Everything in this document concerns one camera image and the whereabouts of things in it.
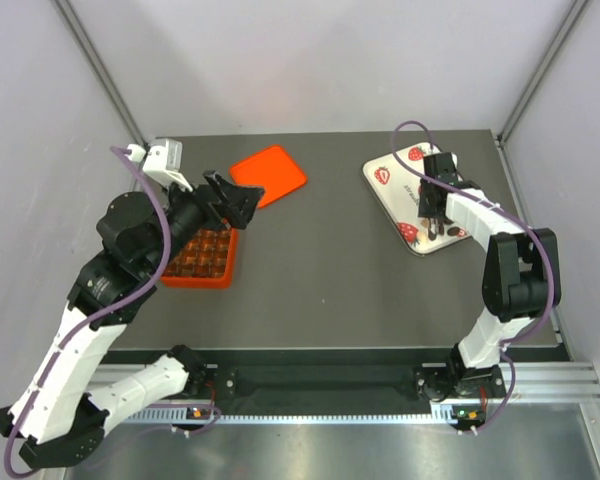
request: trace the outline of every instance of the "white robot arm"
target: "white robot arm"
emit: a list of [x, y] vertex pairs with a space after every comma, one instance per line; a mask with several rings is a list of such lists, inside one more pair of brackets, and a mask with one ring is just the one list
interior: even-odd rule
[[[455, 155], [434, 153], [423, 159], [425, 175], [452, 191], [421, 180], [418, 214], [438, 221], [449, 219], [468, 231], [486, 252], [482, 282], [485, 307], [471, 332], [451, 350], [445, 375], [420, 380], [420, 387], [447, 393], [471, 392], [493, 378], [504, 350], [545, 308], [549, 296], [549, 272], [529, 229], [498, 212], [472, 182], [460, 180]], [[552, 305], [561, 298], [558, 247], [549, 229], [533, 230], [550, 263], [554, 294]]]
[[[139, 145], [129, 145], [126, 152], [138, 166], [144, 160], [143, 172], [167, 194], [164, 213], [170, 230], [169, 259], [200, 228], [245, 228], [264, 195], [262, 188], [232, 185], [213, 171], [204, 173], [209, 185], [190, 185], [178, 172], [180, 142], [156, 140], [148, 154]], [[20, 456], [34, 470], [80, 463], [129, 415], [167, 396], [195, 395], [205, 382], [204, 362], [186, 346], [178, 345], [135, 375], [87, 391], [111, 344], [156, 288], [72, 337], [67, 334], [145, 284], [156, 271], [163, 250], [157, 212], [142, 192], [114, 199], [97, 230], [103, 250], [80, 271], [42, 364], [23, 395], [11, 407], [0, 409], [0, 433], [25, 438]], [[21, 425], [14, 432], [16, 422]]]

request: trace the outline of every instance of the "gray table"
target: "gray table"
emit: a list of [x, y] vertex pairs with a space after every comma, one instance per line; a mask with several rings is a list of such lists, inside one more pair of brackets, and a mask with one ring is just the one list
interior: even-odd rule
[[[411, 255], [361, 173], [389, 152], [389, 134], [329, 133], [181, 138], [181, 171], [206, 169], [282, 145], [307, 185], [257, 212], [241, 232], [227, 290], [161, 287], [117, 348], [319, 348], [450, 346], [482, 309], [485, 255], [467, 240], [424, 258]], [[400, 146], [424, 140], [404, 133]], [[437, 132], [465, 178], [515, 211], [489, 131]], [[549, 327], [531, 340], [555, 345]]]

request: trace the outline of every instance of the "orange lid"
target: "orange lid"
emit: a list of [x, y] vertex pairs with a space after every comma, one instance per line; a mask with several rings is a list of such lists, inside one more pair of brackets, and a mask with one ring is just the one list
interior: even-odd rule
[[232, 165], [229, 173], [238, 185], [264, 187], [264, 197], [258, 208], [266, 207], [307, 183], [305, 173], [280, 145], [273, 145]]

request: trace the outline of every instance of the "white plate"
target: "white plate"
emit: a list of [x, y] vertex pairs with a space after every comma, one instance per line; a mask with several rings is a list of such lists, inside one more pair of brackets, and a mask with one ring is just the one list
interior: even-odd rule
[[[400, 150], [398, 155], [409, 166], [424, 173], [422, 158], [439, 152], [437, 147], [432, 152], [429, 143], [423, 142]], [[362, 167], [362, 173], [400, 238], [413, 253], [426, 255], [468, 237], [464, 229], [453, 223], [445, 224], [444, 233], [439, 234], [435, 222], [429, 228], [429, 220], [418, 217], [420, 178], [400, 165], [392, 154], [368, 161]]]

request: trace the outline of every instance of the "orange tray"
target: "orange tray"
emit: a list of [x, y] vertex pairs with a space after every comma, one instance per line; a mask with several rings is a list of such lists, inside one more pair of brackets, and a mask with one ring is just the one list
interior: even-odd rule
[[280, 145], [272, 145], [232, 165], [229, 174], [238, 185], [264, 188], [258, 208], [266, 207], [307, 183], [307, 175]]
[[176, 288], [229, 287], [237, 245], [235, 229], [199, 230], [164, 271], [162, 283]]

